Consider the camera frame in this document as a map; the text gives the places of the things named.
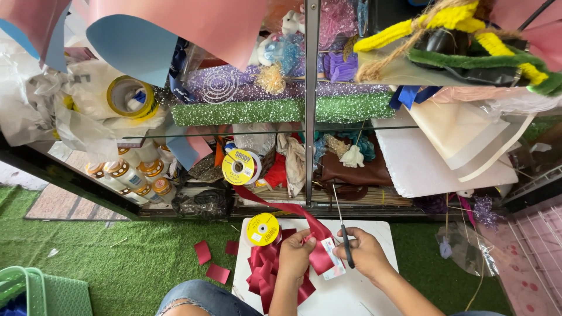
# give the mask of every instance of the purple flower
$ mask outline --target purple flower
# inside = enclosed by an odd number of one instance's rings
[[[331,83],[353,79],[358,67],[356,53],[351,53],[347,61],[343,61],[343,53],[329,52],[324,56],[324,73]]]

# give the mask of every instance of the black scissors handle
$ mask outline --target black scissors handle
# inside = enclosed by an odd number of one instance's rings
[[[351,257],[350,240],[347,238],[347,231],[345,225],[342,224],[343,247],[346,249],[347,264],[351,269],[355,269],[355,263]]]

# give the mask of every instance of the person's right hand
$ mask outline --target person's right hand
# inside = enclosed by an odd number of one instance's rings
[[[347,235],[354,236],[350,239],[350,251],[355,268],[371,280],[374,286],[380,288],[385,279],[397,272],[388,262],[386,255],[375,236],[357,227],[346,227]],[[338,237],[343,237],[342,230]],[[347,260],[343,243],[334,248],[333,253],[340,259]]]

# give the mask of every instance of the hand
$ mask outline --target hand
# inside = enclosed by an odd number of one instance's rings
[[[388,276],[397,272],[388,262],[386,255],[377,239],[368,232],[357,227],[346,227],[347,235],[354,236],[350,239],[350,251],[355,268],[364,276],[368,277],[374,286],[380,288]],[[346,259],[346,249],[343,243],[334,248],[333,253],[340,259]]]
[[[281,244],[279,254],[279,271],[277,280],[286,279],[297,281],[297,285],[302,285],[303,276],[310,265],[309,255],[316,246],[316,238],[310,238],[304,245],[302,239],[310,235],[310,229],[305,229],[294,233]]]

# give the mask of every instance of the green glitter wrapping paper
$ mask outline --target green glitter wrapping paper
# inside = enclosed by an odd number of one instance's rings
[[[386,119],[395,115],[388,106],[392,92],[327,96],[316,99],[316,121],[354,123],[366,119]],[[239,123],[298,122],[305,118],[303,98],[175,105],[172,115],[177,126]]]

